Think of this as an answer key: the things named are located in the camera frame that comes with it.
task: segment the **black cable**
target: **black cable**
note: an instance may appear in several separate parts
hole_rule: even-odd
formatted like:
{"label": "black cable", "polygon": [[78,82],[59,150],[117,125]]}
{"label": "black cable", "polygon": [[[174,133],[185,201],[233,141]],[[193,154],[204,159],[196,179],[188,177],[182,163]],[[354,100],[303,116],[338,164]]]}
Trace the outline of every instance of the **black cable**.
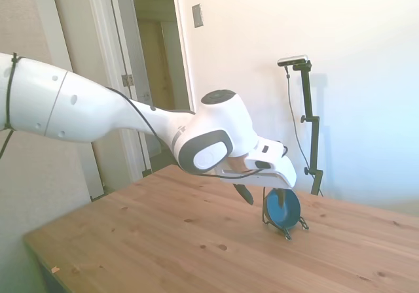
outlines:
{"label": "black cable", "polygon": [[[144,116],[144,114],[143,113],[141,113],[141,111],[132,103],[132,101],[130,100],[130,98],[128,98],[126,95],[124,95],[122,92],[120,92],[120,91],[118,91],[118,90],[116,90],[116,89],[113,89],[113,88],[110,88],[110,87],[107,87],[107,89],[109,89],[109,90],[112,90],[113,92],[116,92],[118,95],[120,95],[121,97],[123,97],[125,100],[127,100],[127,102],[131,105],[131,107],[133,107],[134,108],[134,110],[140,115],[140,117],[144,120],[144,122],[147,124],[147,126],[149,127],[149,129],[151,130],[151,132],[153,133],[153,135],[158,139],[158,141],[160,142],[160,144],[162,145],[162,146],[164,146],[164,147],[166,147],[166,144],[165,144],[165,142],[157,135],[157,133],[156,133],[156,131],[154,130],[154,128],[151,126],[151,124],[150,124],[150,122],[148,121],[148,119],[146,119],[146,117]],[[178,166],[178,167],[181,167],[179,164],[178,164],[178,162],[177,162],[177,160],[176,160],[176,158],[175,158],[175,156],[173,155],[173,152],[172,151],[170,151],[170,154],[172,155],[172,157],[173,157],[173,159],[174,159],[174,161],[176,162],[176,165]],[[258,172],[260,172],[260,171],[262,171],[262,170],[256,170],[256,171],[254,171],[254,172],[252,172],[252,173],[248,173],[248,174],[245,174],[245,175],[240,175],[239,177],[224,177],[224,176],[222,176],[222,175],[215,175],[215,174],[196,174],[197,176],[199,176],[199,177],[217,177],[217,178],[219,178],[219,179],[232,179],[232,180],[237,180],[237,179],[244,179],[245,177],[249,177],[249,176],[251,176],[251,175],[254,175],[254,174],[256,174],[256,173],[258,173]]]}
{"label": "black cable", "polygon": [[14,130],[12,129],[9,132],[9,134],[7,135],[6,140],[5,140],[4,144],[3,144],[3,146],[1,147],[1,150],[0,150],[0,159],[1,159],[1,157],[3,157],[3,154],[6,151],[7,143],[10,141],[10,138],[12,137],[13,132],[14,132]]}
{"label": "black cable", "polygon": [[[291,116],[293,117],[293,124],[294,124],[294,133],[295,133],[295,139],[297,140],[297,144],[299,145],[299,148],[300,148],[300,152],[301,152],[301,154],[302,154],[302,157],[304,158],[304,161],[306,162],[306,165],[307,165],[307,169],[309,169],[310,168],[310,166],[308,165],[308,160],[307,160],[307,157],[306,157],[306,155],[304,154],[304,151],[302,151],[302,148],[301,148],[301,144],[300,144],[300,139],[299,139],[299,135],[298,135],[298,133],[297,133],[297,125],[296,125],[296,123],[295,123],[295,117],[294,117],[294,111],[293,111],[293,106],[292,106],[292,104],[291,104],[291,92],[290,92],[290,87],[289,87],[289,73],[288,73],[288,67],[286,67],[285,66],[285,72],[287,72],[287,81],[288,81],[288,103],[289,103],[289,109],[291,110]],[[323,196],[323,192],[321,191],[321,189],[319,188],[319,193],[320,193],[320,195],[322,196],[322,197],[324,197]]]}
{"label": "black cable", "polygon": [[12,137],[13,132],[14,132],[13,127],[12,127],[12,124],[10,123],[10,95],[12,93],[12,83],[13,83],[14,71],[16,70],[16,64],[22,58],[24,58],[24,57],[23,56],[18,57],[17,53],[13,53],[13,57],[12,57],[12,68],[10,70],[9,81],[7,82],[7,91],[6,91],[6,124],[5,124],[5,129],[11,129],[11,131],[7,135],[5,142],[3,143],[3,146],[1,147],[1,150],[0,150],[0,159],[1,159],[1,157],[3,157],[3,154],[6,151],[7,144],[9,143],[10,138]]}
{"label": "black cable", "polygon": [[151,126],[151,124],[149,123],[148,119],[145,118],[144,114],[141,113],[140,110],[138,110],[138,108],[132,103],[132,101],[130,100],[130,98],[128,98],[126,95],[124,95],[122,92],[107,87],[107,89],[112,90],[113,92],[116,92],[118,95],[120,95],[121,97],[123,97],[125,100],[127,100],[127,102],[131,105],[131,107],[134,108],[134,110],[140,115],[140,117],[144,120],[144,122],[147,124],[147,126],[149,127],[149,129],[151,130],[151,133],[153,133],[153,135],[158,139],[158,141],[160,142],[160,144],[163,147],[166,147],[166,143],[157,135],[155,129]]}
{"label": "black cable", "polygon": [[249,177],[250,175],[254,175],[256,173],[259,173],[260,171],[262,171],[262,169],[260,170],[256,170],[252,173],[248,173],[245,175],[240,175],[239,177],[225,177],[222,175],[216,175],[216,174],[198,174],[199,177],[217,177],[219,179],[230,179],[230,180],[238,180],[238,179],[244,179],[245,177]]}

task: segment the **black cable tie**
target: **black cable tie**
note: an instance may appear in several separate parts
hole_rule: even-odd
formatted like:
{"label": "black cable tie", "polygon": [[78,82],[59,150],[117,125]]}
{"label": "black cable tie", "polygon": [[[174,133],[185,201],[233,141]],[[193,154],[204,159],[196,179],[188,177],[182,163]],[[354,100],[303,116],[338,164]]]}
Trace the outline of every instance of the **black cable tie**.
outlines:
{"label": "black cable tie", "polygon": [[10,70],[9,82],[7,83],[7,92],[6,92],[6,124],[5,129],[11,129],[14,131],[12,124],[10,123],[10,95],[12,93],[12,82],[14,71],[16,70],[16,64],[23,58],[23,56],[18,57],[17,53],[13,52],[12,57],[12,69]]}

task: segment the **door hinge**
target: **door hinge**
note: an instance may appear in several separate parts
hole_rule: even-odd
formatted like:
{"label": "door hinge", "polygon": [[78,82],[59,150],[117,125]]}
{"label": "door hinge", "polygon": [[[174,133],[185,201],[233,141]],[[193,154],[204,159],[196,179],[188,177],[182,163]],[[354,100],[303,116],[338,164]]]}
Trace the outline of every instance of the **door hinge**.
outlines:
{"label": "door hinge", "polygon": [[122,76],[122,82],[124,83],[124,87],[133,86],[134,85],[134,79],[132,78],[132,74],[123,75]]}

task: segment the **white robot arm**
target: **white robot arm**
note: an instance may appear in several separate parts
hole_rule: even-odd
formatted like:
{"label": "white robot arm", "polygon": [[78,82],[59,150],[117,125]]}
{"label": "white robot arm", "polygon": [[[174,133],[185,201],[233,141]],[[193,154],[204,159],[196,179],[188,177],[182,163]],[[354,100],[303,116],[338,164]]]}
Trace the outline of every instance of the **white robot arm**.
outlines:
{"label": "white robot arm", "polygon": [[156,133],[187,173],[214,169],[234,184],[295,184],[284,146],[255,133],[243,101],[230,90],[205,95],[196,114],[164,111],[129,102],[72,72],[23,58],[16,63],[7,103],[12,65],[11,55],[0,54],[0,130],[7,127],[8,114],[15,130],[63,141],[92,142],[113,129],[136,129]]}

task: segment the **door frame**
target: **door frame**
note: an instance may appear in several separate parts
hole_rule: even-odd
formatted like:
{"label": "door frame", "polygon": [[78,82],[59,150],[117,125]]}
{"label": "door frame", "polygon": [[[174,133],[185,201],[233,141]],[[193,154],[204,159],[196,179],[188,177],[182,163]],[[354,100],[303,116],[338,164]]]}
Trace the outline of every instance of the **door frame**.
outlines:
{"label": "door frame", "polygon": [[[126,94],[120,75],[122,52],[116,34],[117,27],[114,21],[111,0],[89,1],[98,33],[98,41],[105,64],[108,83],[110,87]],[[130,174],[130,182],[136,182],[143,178],[143,172],[147,171],[148,166],[150,166],[147,145],[145,141],[141,142],[141,136],[136,131],[120,129],[119,133]]]}

